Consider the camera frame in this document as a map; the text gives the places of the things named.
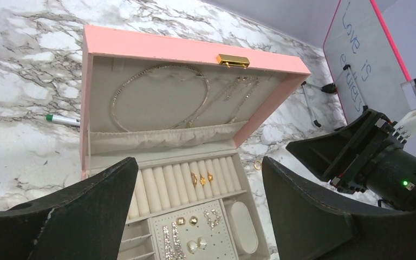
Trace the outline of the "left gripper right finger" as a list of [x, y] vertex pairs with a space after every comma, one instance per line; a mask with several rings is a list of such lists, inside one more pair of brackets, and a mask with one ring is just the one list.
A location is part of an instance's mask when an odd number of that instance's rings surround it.
[[281, 259], [416, 259], [416, 211], [344, 197], [269, 157], [262, 177]]

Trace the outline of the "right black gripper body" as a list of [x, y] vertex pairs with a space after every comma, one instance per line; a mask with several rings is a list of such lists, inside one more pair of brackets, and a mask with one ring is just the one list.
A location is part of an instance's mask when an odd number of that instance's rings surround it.
[[364, 193], [367, 179], [388, 152], [403, 148], [408, 135], [396, 129], [397, 122], [373, 109], [365, 110], [360, 117], [336, 132], [342, 148], [333, 161], [335, 171], [331, 185], [337, 192]]

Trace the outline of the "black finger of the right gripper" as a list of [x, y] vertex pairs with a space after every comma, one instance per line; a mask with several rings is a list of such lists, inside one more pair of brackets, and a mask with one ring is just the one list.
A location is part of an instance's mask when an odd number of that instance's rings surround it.
[[292, 141], [286, 149], [320, 181], [330, 181], [345, 171], [366, 147], [373, 115], [363, 114], [348, 126], [317, 138]]

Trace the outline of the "pink jewelry box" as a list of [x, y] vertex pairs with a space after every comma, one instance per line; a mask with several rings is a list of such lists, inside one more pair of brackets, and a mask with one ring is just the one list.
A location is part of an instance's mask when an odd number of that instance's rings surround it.
[[[269, 259], [239, 146], [309, 76], [296, 56], [86, 25], [82, 177], [126, 157], [138, 176], [118, 259], [165, 259], [163, 226], [178, 217], [186, 259]], [[225, 211], [243, 202], [258, 237], [240, 255]], [[187, 242], [205, 237], [190, 254]]]

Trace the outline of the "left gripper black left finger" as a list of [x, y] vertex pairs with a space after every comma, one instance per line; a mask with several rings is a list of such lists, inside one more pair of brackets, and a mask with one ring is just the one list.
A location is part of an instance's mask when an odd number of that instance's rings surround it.
[[138, 169], [128, 157], [0, 211], [0, 259], [117, 259]]

